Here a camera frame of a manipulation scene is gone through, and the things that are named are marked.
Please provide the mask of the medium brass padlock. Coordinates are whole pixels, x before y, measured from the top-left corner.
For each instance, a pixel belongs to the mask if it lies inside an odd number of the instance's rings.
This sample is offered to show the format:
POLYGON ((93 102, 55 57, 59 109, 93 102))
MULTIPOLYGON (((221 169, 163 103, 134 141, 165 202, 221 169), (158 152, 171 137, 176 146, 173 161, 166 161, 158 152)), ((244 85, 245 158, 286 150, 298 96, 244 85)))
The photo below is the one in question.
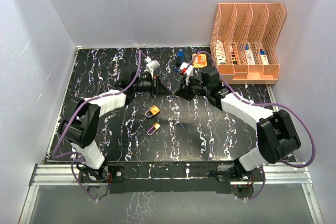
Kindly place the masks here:
POLYGON ((152 105, 146 112, 145 112, 145 116, 147 118, 151 118, 153 116, 156 116, 157 114, 159 114, 160 109, 156 106, 156 105, 152 105))

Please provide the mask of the small brass padlock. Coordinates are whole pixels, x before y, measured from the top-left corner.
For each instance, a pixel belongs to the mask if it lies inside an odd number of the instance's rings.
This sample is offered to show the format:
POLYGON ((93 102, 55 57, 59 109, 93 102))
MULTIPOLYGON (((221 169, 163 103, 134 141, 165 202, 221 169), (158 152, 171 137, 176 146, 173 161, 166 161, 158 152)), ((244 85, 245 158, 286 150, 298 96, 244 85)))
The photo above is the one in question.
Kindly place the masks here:
POLYGON ((153 135, 160 127, 161 125, 158 122, 154 123, 153 126, 147 131, 147 135, 153 135))

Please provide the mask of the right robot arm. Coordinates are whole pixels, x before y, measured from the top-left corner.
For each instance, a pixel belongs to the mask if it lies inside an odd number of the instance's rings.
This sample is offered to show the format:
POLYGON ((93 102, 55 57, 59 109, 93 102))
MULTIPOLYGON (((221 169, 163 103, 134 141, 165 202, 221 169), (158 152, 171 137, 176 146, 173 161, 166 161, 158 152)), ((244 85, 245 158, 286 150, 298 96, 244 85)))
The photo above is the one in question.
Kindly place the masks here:
POLYGON ((300 148, 299 136, 287 111, 251 105, 221 82, 214 66, 201 69, 201 80, 193 73, 194 68, 189 64, 180 66, 182 80, 176 96, 188 101, 197 95, 205 96, 212 106, 238 117, 257 133, 257 147, 235 159, 233 167, 219 175, 247 180, 254 169, 275 164, 300 148))

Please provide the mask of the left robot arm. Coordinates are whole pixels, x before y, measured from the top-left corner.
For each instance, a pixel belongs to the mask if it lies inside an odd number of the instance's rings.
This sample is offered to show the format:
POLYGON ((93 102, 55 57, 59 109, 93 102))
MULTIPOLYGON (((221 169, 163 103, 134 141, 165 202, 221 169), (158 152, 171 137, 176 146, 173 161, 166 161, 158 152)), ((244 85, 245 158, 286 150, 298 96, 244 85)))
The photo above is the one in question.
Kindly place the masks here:
POLYGON ((89 167, 90 175, 96 181, 108 177, 108 168, 103 165, 104 156, 95 142, 99 119, 101 116, 122 108, 134 99, 136 93, 149 93, 152 97, 169 96, 172 92, 166 88, 160 77, 154 73, 155 68, 146 67, 144 73, 136 65, 121 72, 115 89, 88 99, 73 98, 66 107, 59 133, 84 158, 83 164, 89 167))

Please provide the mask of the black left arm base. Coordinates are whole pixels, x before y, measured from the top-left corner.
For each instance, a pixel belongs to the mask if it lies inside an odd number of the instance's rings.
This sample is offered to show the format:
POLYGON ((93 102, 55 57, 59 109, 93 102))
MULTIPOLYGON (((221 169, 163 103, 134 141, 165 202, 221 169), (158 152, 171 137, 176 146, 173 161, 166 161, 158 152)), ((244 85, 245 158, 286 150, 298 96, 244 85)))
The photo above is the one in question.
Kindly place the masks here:
POLYGON ((86 165, 76 165, 79 180, 83 183, 122 183, 124 182, 124 167, 103 165, 92 169, 86 165))

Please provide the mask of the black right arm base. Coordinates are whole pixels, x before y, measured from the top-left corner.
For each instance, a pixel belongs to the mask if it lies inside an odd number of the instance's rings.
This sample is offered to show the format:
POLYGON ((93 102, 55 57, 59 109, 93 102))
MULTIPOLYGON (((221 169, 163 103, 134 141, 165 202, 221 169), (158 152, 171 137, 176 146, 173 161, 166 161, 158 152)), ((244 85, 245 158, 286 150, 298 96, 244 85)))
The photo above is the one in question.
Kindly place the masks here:
POLYGON ((243 186, 251 186, 256 181, 256 173, 245 172, 235 165, 218 165, 206 174, 208 178, 214 178, 218 182, 242 182, 243 186))

